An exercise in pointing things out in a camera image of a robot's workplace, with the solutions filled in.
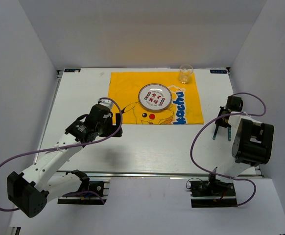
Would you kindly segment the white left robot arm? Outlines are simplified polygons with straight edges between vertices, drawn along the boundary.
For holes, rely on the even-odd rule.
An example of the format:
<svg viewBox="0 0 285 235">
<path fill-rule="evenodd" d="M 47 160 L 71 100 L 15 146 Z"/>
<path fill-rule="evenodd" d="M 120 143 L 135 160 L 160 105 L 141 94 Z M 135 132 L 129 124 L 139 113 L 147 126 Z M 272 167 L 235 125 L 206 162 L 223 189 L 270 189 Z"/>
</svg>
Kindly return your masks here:
<svg viewBox="0 0 285 235">
<path fill-rule="evenodd" d="M 46 204 L 61 196 L 85 195 L 90 179 L 86 173 L 73 170 L 56 178 L 54 174 L 85 146 L 121 136 L 122 116 L 118 114 L 113 124 L 112 107 L 116 102 L 100 98 L 89 114 L 81 115 L 64 131 L 55 147 L 21 173 L 12 172 L 7 177 L 8 199 L 29 218 L 38 215 Z"/>
</svg>

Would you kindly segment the yellow pikachu cloth mat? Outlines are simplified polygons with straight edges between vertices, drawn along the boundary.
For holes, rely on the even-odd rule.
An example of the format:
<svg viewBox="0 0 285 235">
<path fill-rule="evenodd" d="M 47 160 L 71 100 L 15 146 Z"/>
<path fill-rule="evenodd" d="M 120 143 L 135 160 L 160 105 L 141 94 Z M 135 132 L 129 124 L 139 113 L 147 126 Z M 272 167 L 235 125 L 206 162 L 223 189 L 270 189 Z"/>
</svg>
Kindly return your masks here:
<svg viewBox="0 0 285 235">
<path fill-rule="evenodd" d="M 183 84 L 178 72 L 113 72 L 108 97 L 124 124 L 203 124 L 195 75 Z"/>
</svg>

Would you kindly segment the green handled steak knife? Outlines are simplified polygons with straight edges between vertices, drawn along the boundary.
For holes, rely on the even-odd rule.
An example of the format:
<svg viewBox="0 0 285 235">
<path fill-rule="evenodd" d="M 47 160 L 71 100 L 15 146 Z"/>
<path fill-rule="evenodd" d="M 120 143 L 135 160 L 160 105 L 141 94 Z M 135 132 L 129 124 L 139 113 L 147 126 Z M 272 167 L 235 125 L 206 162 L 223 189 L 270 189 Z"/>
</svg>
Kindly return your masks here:
<svg viewBox="0 0 285 235">
<path fill-rule="evenodd" d="M 215 127 L 214 134 L 213 134 L 213 140 L 216 139 L 217 132 L 218 132 L 218 126 Z"/>
</svg>

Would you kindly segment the white printed dinner plate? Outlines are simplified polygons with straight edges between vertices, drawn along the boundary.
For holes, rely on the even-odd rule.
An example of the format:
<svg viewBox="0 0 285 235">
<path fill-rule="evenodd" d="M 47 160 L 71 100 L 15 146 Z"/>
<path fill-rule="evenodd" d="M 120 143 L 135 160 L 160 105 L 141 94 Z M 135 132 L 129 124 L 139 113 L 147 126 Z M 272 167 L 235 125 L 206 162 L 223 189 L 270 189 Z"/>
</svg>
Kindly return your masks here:
<svg viewBox="0 0 285 235">
<path fill-rule="evenodd" d="M 138 94 L 140 104 L 147 110 L 161 111 L 172 102 L 171 91 L 161 84 L 145 85 Z"/>
</svg>

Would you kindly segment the clear drinking glass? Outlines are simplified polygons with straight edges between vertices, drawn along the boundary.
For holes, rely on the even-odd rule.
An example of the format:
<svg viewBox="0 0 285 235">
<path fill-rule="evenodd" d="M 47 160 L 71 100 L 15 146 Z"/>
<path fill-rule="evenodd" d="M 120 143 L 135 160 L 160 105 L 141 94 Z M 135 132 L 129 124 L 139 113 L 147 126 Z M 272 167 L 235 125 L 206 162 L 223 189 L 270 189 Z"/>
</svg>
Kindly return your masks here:
<svg viewBox="0 0 285 235">
<path fill-rule="evenodd" d="M 193 67 L 188 64 L 181 65 L 179 68 L 179 82 L 183 84 L 189 83 L 193 75 Z"/>
</svg>

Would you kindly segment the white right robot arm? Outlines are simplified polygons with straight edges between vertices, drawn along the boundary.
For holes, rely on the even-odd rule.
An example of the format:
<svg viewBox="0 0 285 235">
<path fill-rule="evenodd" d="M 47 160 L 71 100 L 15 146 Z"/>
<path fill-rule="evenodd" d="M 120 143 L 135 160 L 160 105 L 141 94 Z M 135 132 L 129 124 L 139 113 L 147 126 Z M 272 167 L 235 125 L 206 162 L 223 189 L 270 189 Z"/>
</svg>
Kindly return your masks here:
<svg viewBox="0 0 285 235">
<path fill-rule="evenodd" d="M 267 164 L 271 157 L 274 137 L 274 126 L 252 119 L 242 114 L 243 101 L 237 96 L 229 96 L 226 106 L 221 107 L 219 118 L 215 121 L 216 137 L 219 127 L 236 129 L 232 145 L 232 158 L 217 166 L 213 172 L 215 178 L 207 182 L 207 190 L 212 195 L 219 195 L 224 189 L 224 183 L 231 183 L 234 178 L 247 169 Z"/>
</svg>

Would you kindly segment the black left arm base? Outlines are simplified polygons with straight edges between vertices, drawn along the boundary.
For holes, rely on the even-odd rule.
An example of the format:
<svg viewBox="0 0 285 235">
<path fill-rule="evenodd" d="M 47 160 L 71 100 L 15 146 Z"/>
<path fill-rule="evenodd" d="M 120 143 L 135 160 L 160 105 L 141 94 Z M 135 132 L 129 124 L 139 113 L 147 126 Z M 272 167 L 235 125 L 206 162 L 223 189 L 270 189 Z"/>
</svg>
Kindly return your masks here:
<svg viewBox="0 0 285 235">
<path fill-rule="evenodd" d="M 90 181 L 87 189 L 81 189 L 78 194 L 60 197 L 57 200 L 59 205 L 104 205 L 109 194 L 110 181 Z"/>
</svg>

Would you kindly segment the green handled fork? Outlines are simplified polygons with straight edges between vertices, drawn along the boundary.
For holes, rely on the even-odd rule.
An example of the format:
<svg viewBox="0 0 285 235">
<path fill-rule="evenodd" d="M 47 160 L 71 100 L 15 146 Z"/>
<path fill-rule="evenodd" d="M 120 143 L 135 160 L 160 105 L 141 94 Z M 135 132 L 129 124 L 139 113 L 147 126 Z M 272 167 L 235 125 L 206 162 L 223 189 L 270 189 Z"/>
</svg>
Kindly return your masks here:
<svg viewBox="0 0 285 235">
<path fill-rule="evenodd" d="M 228 127 L 227 129 L 228 129 L 228 141 L 231 141 L 231 139 L 232 139 L 231 126 Z"/>
</svg>

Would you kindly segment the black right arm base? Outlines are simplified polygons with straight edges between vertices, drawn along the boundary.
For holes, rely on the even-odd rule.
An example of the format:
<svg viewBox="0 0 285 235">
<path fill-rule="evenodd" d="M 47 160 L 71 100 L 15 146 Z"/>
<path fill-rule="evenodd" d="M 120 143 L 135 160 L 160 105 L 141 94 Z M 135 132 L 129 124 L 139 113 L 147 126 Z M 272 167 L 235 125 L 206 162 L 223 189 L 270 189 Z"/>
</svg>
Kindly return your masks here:
<svg viewBox="0 0 285 235">
<path fill-rule="evenodd" d="M 190 192 L 192 208 L 233 208 L 237 207 L 236 191 L 233 183 L 218 185 L 213 180 L 190 178 L 186 190 Z"/>
</svg>

